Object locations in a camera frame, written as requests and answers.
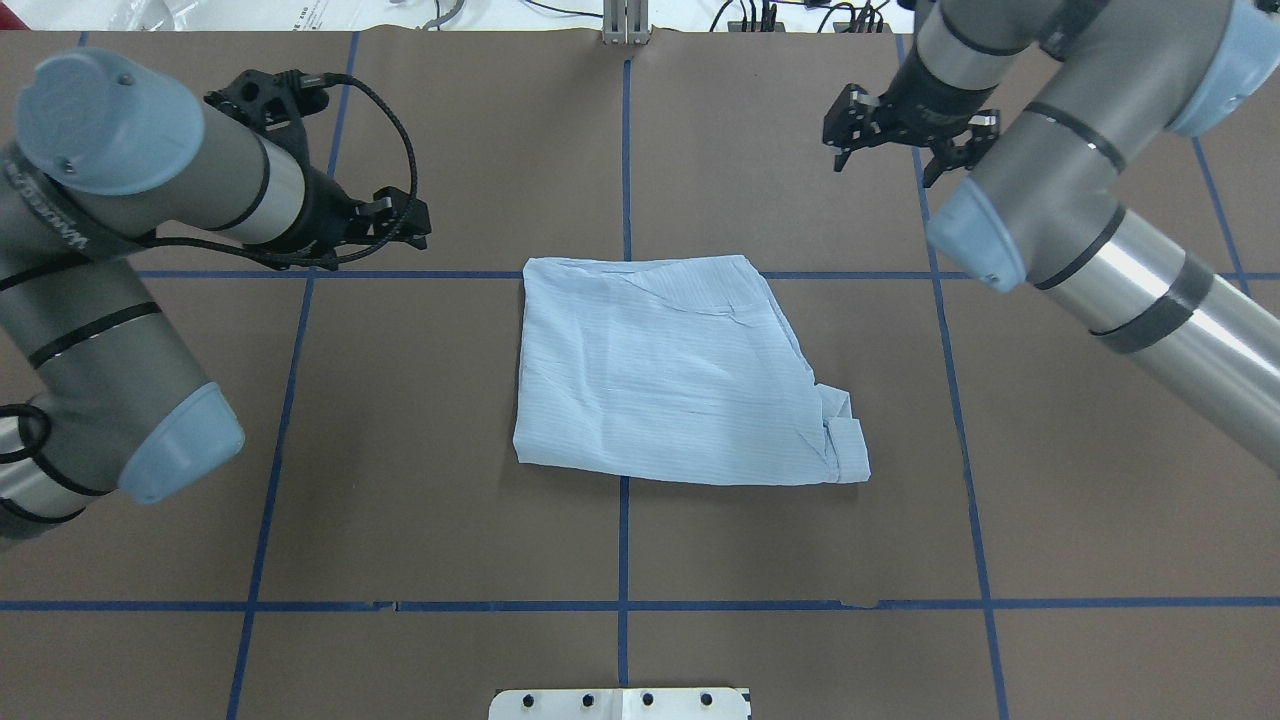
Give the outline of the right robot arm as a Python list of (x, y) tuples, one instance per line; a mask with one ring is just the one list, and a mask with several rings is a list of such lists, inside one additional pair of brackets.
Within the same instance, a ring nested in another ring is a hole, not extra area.
[(842, 88), (823, 143), (928, 149), (925, 225), (988, 288), (1033, 284), (1112, 352), (1277, 465), (1277, 319), (1112, 192), (1162, 133), (1196, 137), (1277, 68), (1275, 1), (915, 1), (888, 88)]

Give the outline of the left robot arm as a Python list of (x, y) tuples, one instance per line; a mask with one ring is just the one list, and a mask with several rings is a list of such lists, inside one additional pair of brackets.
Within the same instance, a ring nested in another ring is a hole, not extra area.
[[(410, 184), (352, 199), (310, 160), (329, 90), (369, 97)], [(408, 131), (347, 73), (246, 70), (202, 96), (101, 47), (49, 56), (3, 147), (3, 331), (44, 391), (3, 406), (3, 547), (120, 491), (156, 503), (230, 461), (244, 432), (131, 259), (200, 249), (274, 272), (424, 250)]]

